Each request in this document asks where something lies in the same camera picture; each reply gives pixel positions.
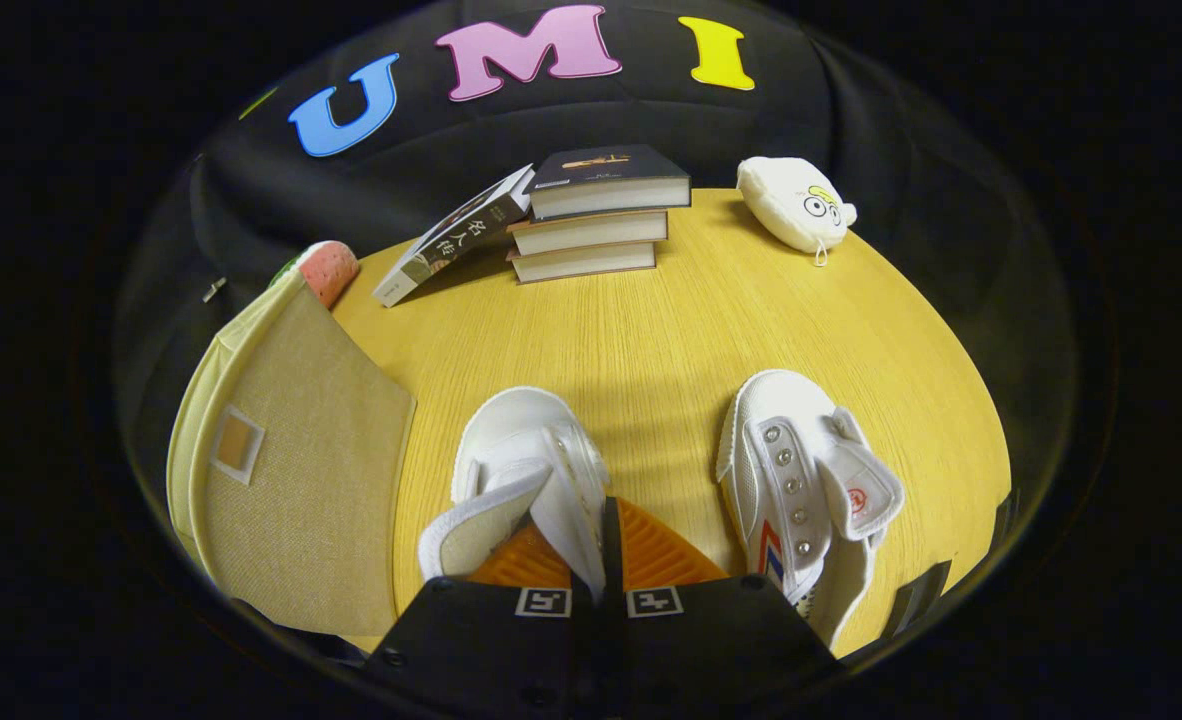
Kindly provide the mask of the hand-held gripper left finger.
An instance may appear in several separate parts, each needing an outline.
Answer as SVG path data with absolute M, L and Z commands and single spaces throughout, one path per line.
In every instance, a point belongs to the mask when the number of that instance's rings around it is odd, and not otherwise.
M 544 538 L 512 538 L 439 571 L 366 660 L 366 679 L 422 719 L 596 719 L 587 589 Z

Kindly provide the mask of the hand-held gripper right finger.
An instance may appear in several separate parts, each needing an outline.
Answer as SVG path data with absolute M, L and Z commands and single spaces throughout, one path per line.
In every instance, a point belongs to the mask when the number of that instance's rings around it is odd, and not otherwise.
M 769 719 L 842 669 L 764 575 L 626 588 L 622 510 L 610 498 L 603 523 L 603 716 Z

